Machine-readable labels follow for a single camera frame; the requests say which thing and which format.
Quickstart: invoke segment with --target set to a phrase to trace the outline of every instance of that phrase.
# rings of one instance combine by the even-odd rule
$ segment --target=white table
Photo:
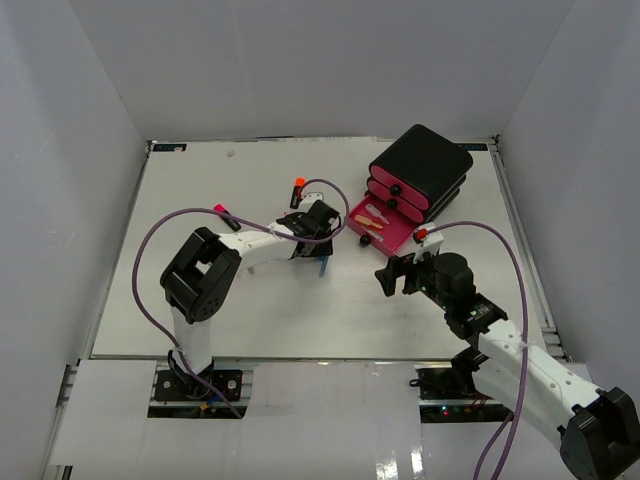
[[[138,311],[131,268],[138,246],[160,217],[186,207],[223,203],[235,215],[268,224],[288,209],[296,177],[339,184],[355,205],[366,190],[368,164],[390,141],[375,138],[259,142],[190,142],[184,152],[149,157],[113,283],[101,318],[93,358],[165,356],[169,341]],[[489,152],[474,152],[474,166],[459,197],[437,219],[485,222],[516,245]],[[340,198],[324,186],[325,200],[342,211]],[[200,226],[229,232],[214,216],[188,215],[166,224],[142,260],[140,291],[163,325],[172,328],[159,278],[189,234]],[[461,227],[444,232],[444,251],[464,255],[478,290],[521,324],[513,267],[502,245],[487,232]],[[308,259],[261,265],[234,282],[213,322],[211,353],[234,358],[446,359],[467,347],[449,330],[443,314],[415,294],[386,298],[374,278],[386,257],[362,249],[351,230],[334,242],[325,278]],[[543,344],[530,295],[530,338]]]

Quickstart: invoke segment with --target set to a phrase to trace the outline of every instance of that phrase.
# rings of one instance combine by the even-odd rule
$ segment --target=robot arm
[[[338,212],[321,198],[321,194],[308,194],[299,211],[276,220],[269,228],[303,239],[328,237]],[[222,307],[238,272],[273,260],[332,253],[331,241],[312,244],[256,231],[217,235],[206,227],[194,231],[160,278],[173,315],[174,335],[193,372],[213,369],[211,318]],[[195,387],[173,350],[169,352],[169,366],[189,391]]]
[[[574,375],[535,345],[523,345],[507,314],[476,292],[464,257],[439,253],[443,239],[429,235],[416,254],[390,257],[376,272],[385,295],[422,292],[445,312],[449,328],[470,347],[452,360],[477,391],[515,409],[522,350],[529,348],[522,418],[556,448],[576,478],[613,480],[640,458],[640,423],[631,398],[604,391]]]

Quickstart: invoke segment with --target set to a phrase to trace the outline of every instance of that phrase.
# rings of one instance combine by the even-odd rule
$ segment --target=pink tray
[[[384,224],[382,220],[367,212],[365,206],[368,203],[372,204],[382,212],[387,220],[389,220],[389,225]],[[362,215],[372,219],[376,223],[384,224],[384,228],[382,230],[377,230],[374,228],[363,227],[354,220],[356,215]],[[349,213],[349,216],[347,217],[347,225],[360,236],[369,235],[365,228],[378,234],[383,238],[383,241],[376,239],[374,235],[369,235],[371,238],[371,245],[376,247],[387,257],[390,257],[395,255],[398,249],[407,241],[419,224],[408,219],[400,212],[390,209],[387,207],[387,204],[378,197],[367,195],[353,210],[351,210],[351,213]]]

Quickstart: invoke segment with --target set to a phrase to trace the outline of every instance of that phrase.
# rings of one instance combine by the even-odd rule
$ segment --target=white wall
[[[144,143],[66,0],[0,1],[0,477],[35,479]]]
[[[576,2],[503,137],[563,343],[638,408],[639,46],[638,2]]]
[[[146,139],[501,132],[572,0],[70,0]]]

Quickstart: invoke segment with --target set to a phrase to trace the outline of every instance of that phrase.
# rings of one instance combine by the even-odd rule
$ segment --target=orange object
[[[360,225],[364,225],[367,227],[373,227],[378,230],[382,230],[384,225],[380,225],[379,223],[374,222],[369,217],[365,217],[364,215],[356,215],[353,219],[358,222]]]

